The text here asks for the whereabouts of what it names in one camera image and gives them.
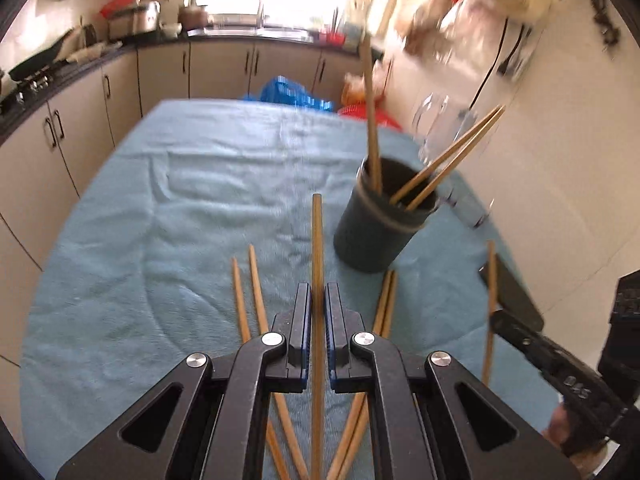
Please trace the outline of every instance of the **chopstick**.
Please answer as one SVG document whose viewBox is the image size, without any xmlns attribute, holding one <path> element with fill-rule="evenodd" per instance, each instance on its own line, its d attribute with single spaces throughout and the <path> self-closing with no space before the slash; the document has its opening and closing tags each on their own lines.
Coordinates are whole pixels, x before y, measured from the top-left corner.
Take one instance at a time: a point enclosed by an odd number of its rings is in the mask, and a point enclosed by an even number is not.
<svg viewBox="0 0 640 480">
<path fill-rule="evenodd" d="M 484 118 L 482 118 L 482 120 L 480 120 L 479 122 L 474 124 L 474 126 L 469 128 L 469 130 L 464 135 L 462 135 L 458 140 L 456 140 L 456 142 L 450 145 L 431 164 L 429 164 L 426 168 L 424 168 L 422 171 L 417 173 L 409 182 L 404 184 L 404 186 L 402 186 L 398 191 L 394 193 L 394 195 L 389 200 L 389 203 L 391 205 L 397 204 L 414 187 L 416 187 L 421 182 L 425 181 L 431 175 L 431 173 L 433 173 L 438 169 L 440 164 L 442 164 L 445 160 L 447 160 L 451 155 L 453 155 L 457 150 L 459 150 L 460 147 L 462 147 L 462 145 L 465 144 L 471 137 L 473 137 L 476 133 L 478 133 L 480 128 L 482 128 L 485 124 L 487 124 L 489 119 L 494 116 L 494 114 L 498 111 L 499 108 L 500 107 L 497 106 L 493 110 L 491 110 L 487 115 L 485 115 Z"/>
<path fill-rule="evenodd" d="M 244 296 L 242 295 L 240 269 L 238 268 L 238 261 L 235 258 L 231 258 L 231 268 L 234 282 L 234 293 L 236 296 L 236 310 L 238 311 L 238 323 L 240 325 L 240 335 L 242 337 L 242 342 L 246 343 L 251 339 L 251 331 L 249 330 L 249 323 L 246 319 L 246 310 L 244 309 Z M 280 450 L 280 446 L 278 445 L 276 433 L 270 420 L 267 420 L 266 440 L 280 480 L 290 480 L 289 471 L 287 470 L 287 465 L 284 462 L 284 457 Z"/>
<path fill-rule="evenodd" d="M 360 43 L 360 62 L 364 74 L 365 104 L 367 108 L 367 157 L 369 175 L 373 191 L 382 193 L 382 167 L 378 147 L 378 126 L 376 124 L 376 104 L 373 94 L 373 62 L 371 60 L 371 37 L 365 32 Z"/>
<path fill-rule="evenodd" d="M 427 187 L 425 187 L 418 196 L 415 197 L 409 205 L 406 207 L 407 211 L 415 210 L 422 201 L 427 198 L 440 184 L 444 178 L 451 173 L 451 171 L 456 169 L 456 166 L 462 162 L 462 160 L 469 154 L 469 152 L 476 146 L 480 140 L 484 137 L 484 135 L 494 126 L 498 119 L 500 119 L 501 115 L 504 113 L 504 106 L 498 108 L 498 111 L 492 115 L 491 118 L 486 122 L 486 124 L 480 128 L 478 133 L 472 137 L 472 139 L 465 145 L 464 148 L 453 158 L 453 160 L 447 164 L 447 166 L 440 172 L 440 174 L 434 178 Z"/>
<path fill-rule="evenodd" d="M 249 268 L 251 270 L 251 281 L 254 288 L 255 312 L 258 317 L 258 327 L 260 328 L 260 333 L 264 334 L 269 331 L 269 324 L 267 322 L 267 313 L 264 309 L 264 299 L 262 298 L 262 287 L 260 286 L 260 275 L 258 274 L 258 261 L 255 257 L 254 246 L 252 245 L 249 245 Z M 280 393 L 274 393 L 272 396 L 276 401 L 276 408 L 278 410 L 278 415 L 280 416 L 282 430 L 284 431 L 285 438 L 289 444 L 291 459 L 293 460 L 298 475 L 300 476 L 300 480 L 308 480 L 309 473 L 306 470 L 305 459 L 302 456 L 302 451 L 300 450 L 300 445 L 298 444 L 296 433 L 293 429 L 293 423 L 291 422 L 285 396 Z"/>
<path fill-rule="evenodd" d="M 322 247 L 322 195 L 312 199 L 311 295 L 313 366 L 311 386 L 311 480 L 321 480 L 324 451 L 324 254 Z"/>
<path fill-rule="evenodd" d="M 386 301 L 385 317 L 382 323 L 381 336 L 384 338 L 388 338 L 389 333 L 391 332 L 391 320 L 392 320 L 394 309 L 396 306 L 397 285 L 398 285 L 398 273 L 393 271 L 391 274 L 391 283 L 389 285 L 389 295 Z M 356 424 L 356 429 L 353 433 L 353 437 L 349 444 L 349 449 L 347 450 L 347 455 L 344 458 L 344 463 L 342 464 L 342 468 L 340 469 L 340 474 L 338 475 L 338 480 L 345 480 L 345 478 L 347 478 L 349 469 L 351 469 L 351 466 L 353 465 L 353 460 L 356 458 L 356 454 L 360 449 L 362 438 L 364 437 L 364 434 L 367 431 L 368 421 L 369 421 L 369 409 L 367 407 L 367 404 L 363 403 L 362 408 L 360 410 L 360 415 L 358 417 L 358 422 Z"/>
<path fill-rule="evenodd" d="M 489 385 L 491 378 L 491 367 L 494 361 L 494 331 L 491 330 L 491 315 L 495 312 L 498 302 L 498 267 L 495 257 L 495 242 L 488 240 L 486 243 L 488 253 L 488 279 L 487 288 L 489 300 L 487 303 L 486 346 L 484 347 L 484 361 L 482 362 L 482 384 Z"/>
<path fill-rule="evenodd" d="M 380 330 L 382 330 L 382 323 L 385 318 L 386 303 L 389 297 L 389 285 L 391 282 L 392 272 L 393 271 L 391 270 L 385 272 L 385 277 L 382 280 L 382 289 L 380 290 L 380 297 L 378 299 L 378 306 L 376 308 L 376 317 L 373 322 L 374 334 L 379 334 Z M 364 403 L 364 399 L 365 394 L 363 392 L 357 393 L 353 396 L 349 416 L 347 417 L 347 422 L 344 425 L 344 430 L 342 430 L 340 444 L 338 444 L 338 449 L 335 451 L 334 460 L 331 462 L 331 467 L 329 468 L 329 472 L 327 473 L 326 480 L 336 480 L 338 478 L 338 475 L 340 474 L 342 463 L 344 462 L 345 456 L 349 449 L 349 444 L 351 443 L 353 433 L 356 429 L 356 424 L 360 417 L 360 410 L 362 408 L 362 404 Z"/>
</svg>

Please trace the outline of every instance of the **countertop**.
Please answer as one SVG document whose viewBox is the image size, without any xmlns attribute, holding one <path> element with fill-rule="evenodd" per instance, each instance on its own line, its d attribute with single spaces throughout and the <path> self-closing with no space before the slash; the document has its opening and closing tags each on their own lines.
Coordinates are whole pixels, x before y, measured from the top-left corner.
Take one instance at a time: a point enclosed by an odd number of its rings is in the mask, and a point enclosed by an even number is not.
<svg viewBox="0 0 640 480">
<path fill-rule="evenodd" d="M 344 49 L 341 46 L 317 41 L 301 40 L 296 38 L 281 37 L 276 32 L 266 32 L 257 34 L 254 30 L 226 30 L 223 34 L 207 34 L 205 31 L 192 32 L 191 36 L 181 34 L 177 38 L 165 38 L 160 34 L 145 34 L 133 41 L 127 42 L 117 50 L 112 50 L 102 57 L 84 64 L 70 64 L 63 67 L 54 76 L 53 82 L 45 89 L 40 90 L 36 97 L 31 98 L 24 106 L 15 106 L 5 114 L 0 115 L 0 146 L 11 136 L 11 134 L 25 121 L 31 114 L 40 108 L 47 100 L 58 94 L 60 91 L 71 85 L 71 83 L 85 76 L 87 73 L 96 70 L 107 62 L 117 57 L 132 52 L 137 48 L 161 46 L 164 44 L 190 43 L 192 41 L 279 41 L 283 43 L 297 44 L 309 48 L 322 48 L 323 50 L 333 50 L 341 52 L 347 56 L 357 56 L 353 50 Z M 376 53 L 375 59 L 382 56 Z"/>
</svg>

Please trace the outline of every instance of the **blue plastic bag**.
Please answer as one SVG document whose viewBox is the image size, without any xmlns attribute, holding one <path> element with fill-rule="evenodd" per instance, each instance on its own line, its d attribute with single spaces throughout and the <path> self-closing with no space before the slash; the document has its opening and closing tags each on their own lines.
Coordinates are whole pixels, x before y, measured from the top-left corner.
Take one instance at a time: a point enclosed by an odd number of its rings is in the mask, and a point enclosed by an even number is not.
<svg viewBox="0 0 640 480">
<path fill-rule="evenodd" d="M 281 75 L 269 81 L 262 88 L 260 101 L 263 103 L 278 103 L 301 108 L 313 108 L 325 112 L 334 111 L 334 104 L 331 101 L 315 99 L 301 84 L 290 81 Z"/>
</svg>

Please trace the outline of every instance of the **brown pot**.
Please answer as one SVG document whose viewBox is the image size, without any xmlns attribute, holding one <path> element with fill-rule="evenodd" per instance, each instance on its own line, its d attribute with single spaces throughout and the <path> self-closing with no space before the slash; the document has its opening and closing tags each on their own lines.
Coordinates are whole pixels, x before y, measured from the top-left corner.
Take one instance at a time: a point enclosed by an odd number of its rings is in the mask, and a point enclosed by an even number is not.
<svg viewBox="0 0 640 480">
<path fill-rule="evenodd" d="M 178 23 L 182 24 L 182 30 L 194 30 L 205 28 L 209 25 L 209 13 L 206 6 L 180 7 L 178 11 Z"/>
</svg>

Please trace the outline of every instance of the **black countertop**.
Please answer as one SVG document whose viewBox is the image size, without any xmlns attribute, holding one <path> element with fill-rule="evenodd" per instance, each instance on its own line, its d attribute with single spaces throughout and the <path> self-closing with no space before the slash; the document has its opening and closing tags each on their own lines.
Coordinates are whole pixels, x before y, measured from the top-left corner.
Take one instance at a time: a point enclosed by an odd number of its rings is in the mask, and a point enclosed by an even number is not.
<svg viewBox="0 0 640 480">
<path fill-rule="evenodd" d="M 358 54 L 354 51 L 345 50 L 341 46 L 334 44 L 318 43 L 312 41 L 301 41 L 294 38 L 275 38 L 273 36 L 260 36 L 255 34 L 225 34 L 224 36 L 210 36 L 210 35 L 197 35 L 186 36 L 180 35 L 177 38 L 167 39 L 159 34 L 145 34 L 138 38 L 132 39 L 122 47 L 116 50 L 112 50 L 102 57 L 93 61 L 86 62 L 84 64 L 69 64 L 62 67 L 53 76 L 53 82 L 50 85 L 40 90 L 35 96 L 32 96 L 27 103 L 23 106 L 14 105 L 7 113 L 0 115 L 0 146 L 11 136 L 11 134 L 25 121 L 31 114 L 40 108 L 47 100 L 58 94 L 60 91 L 71 85 L 71 83 L 85 76 L 87 73 L 96 70 L 107 62 L 110 62 L 117 57 L 132 52 L 137 48 L 145 48 L 150 46 L 161 46 L 165 44 L 175 43 L 190 43 L 192 41 L 278 41 L 283 43 L 291 43 L 299 46 L 306 46 L 310 48 L 322 48 L 323 50 L 332 50 L 334 52 L 341 52 L 347 56 L 355 56 Z M 374 56 L 376 59 L 382 55 L 378 54 Z"/>
</svg>

